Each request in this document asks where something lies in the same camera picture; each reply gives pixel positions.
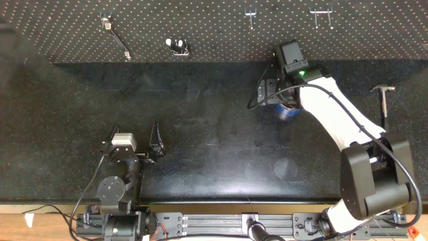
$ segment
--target black table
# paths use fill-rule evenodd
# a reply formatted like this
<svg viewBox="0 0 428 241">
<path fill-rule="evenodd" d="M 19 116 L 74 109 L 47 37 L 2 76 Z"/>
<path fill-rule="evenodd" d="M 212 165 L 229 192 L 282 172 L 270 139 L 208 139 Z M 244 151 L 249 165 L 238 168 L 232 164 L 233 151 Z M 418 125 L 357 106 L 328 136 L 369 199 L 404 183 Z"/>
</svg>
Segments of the black table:
<svg viewBox="0 0 428 241">
<path fill-rule="evenodd" d="M 387 94 L 392 131 L 407 134 L 415 175 L 428 197 L 428 62 L 323 61 L 363 114 L 380 122 L 377 84 Z M 60 64 L 33 57 L 0 63 L 2 203 L 77 200 L 99 161 L 98 147 L 119 122 L 148 150 L 158 121 L 167 156 L 144 167 L 142 201 L 333 202 L 340 153 L 310 114 L 284 123 L 274 106 L 247 110 L 265 63 Z M 267 77 L 274 77 L 274 69 Z M 114 175 L 105 163 L 98 182 Z"/>
</svg>

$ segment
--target hammer head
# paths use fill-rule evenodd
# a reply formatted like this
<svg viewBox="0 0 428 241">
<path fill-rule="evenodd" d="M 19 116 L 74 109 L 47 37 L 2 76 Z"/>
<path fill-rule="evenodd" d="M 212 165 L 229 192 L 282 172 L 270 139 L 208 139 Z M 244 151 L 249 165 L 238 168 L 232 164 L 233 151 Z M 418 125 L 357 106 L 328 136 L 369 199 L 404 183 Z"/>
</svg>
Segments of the hammer head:
<svg viewBox="0 0 428 241">
<path fill-rule="evenodd" d="M 395 90 L 395 86 L 387 86 L 386 84 L 379 84 L 377 86 L 375 86 L 373 90 L 379 89 L 381 92 L 385 92 L 387 90 Z"/>
</svg>

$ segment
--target pegboard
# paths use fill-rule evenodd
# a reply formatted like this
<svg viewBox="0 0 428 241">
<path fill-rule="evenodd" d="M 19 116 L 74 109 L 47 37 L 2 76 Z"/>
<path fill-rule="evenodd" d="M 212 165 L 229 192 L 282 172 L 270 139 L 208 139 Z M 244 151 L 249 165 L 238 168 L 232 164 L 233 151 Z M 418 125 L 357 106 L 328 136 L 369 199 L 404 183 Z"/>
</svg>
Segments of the pegboard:
<svg viewBox="0 0 428 241">
<path fill-rule="evenodd" d="M 331 7 L 327 14 L 314 14 Z M 257 10 L 253 30 L 245 10 Z M 101 31 L 101 12 L 133 62 L 266 61 L 297 39 L 309 60 L 428 59 L 426 0 L 2 0 L 0 12 L 51 62 L 125 62 Z M 185 39 L 190 58 L 165 40 Z"/>
</svg>

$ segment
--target wooden floor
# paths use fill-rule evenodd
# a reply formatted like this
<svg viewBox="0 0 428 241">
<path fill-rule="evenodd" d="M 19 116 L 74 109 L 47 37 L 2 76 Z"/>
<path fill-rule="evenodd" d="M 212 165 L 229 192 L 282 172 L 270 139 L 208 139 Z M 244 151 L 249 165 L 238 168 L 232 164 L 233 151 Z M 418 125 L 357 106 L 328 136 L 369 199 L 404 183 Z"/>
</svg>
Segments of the wooden floor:
<svg viewBox="0 0 428 241">
<path fill-rule="evenodd" d="M 29 228 L 24 214 L 0 214 L 0 240 L 72 240 L 68 225 L 58 214 L 35 214 L 32 227 Z M 423 215 L 416 225 L 417 229 L 428 237 L 428 215 Z"/>
</svg>

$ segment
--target blue cylindrical object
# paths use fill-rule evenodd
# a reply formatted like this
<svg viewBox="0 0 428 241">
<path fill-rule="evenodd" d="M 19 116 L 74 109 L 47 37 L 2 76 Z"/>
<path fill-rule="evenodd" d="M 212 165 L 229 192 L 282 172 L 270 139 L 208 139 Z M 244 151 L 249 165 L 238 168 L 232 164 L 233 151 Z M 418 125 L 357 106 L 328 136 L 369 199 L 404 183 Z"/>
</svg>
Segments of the blue cylindrical object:
<svg viewBox="0 0 428 241">
<path fill-rule="evenodd" d="M 300 114 L 299 108 L 288 108 L 284 104 L 277 104 L 278 114 L 281 121 L 291 121 Z"/>
</svg>

